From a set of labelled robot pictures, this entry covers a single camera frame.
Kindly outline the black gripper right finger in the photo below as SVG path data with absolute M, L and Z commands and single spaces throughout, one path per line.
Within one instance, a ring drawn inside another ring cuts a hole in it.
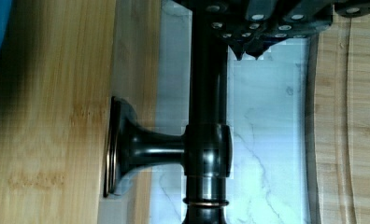
M 255 58 L 288 38 L 307 38 L 333 22 L 334 0 L 249 0 L 245 19 L 252 32 L 245 52 Z

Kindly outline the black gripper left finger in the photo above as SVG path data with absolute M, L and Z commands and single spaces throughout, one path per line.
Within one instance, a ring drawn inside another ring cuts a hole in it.
M 205 12 L 215 35 L 239 61 L 245 53 L 258 58 L 268 49 L 263 32 L 269 19 L 269 0 L 210 0 Z

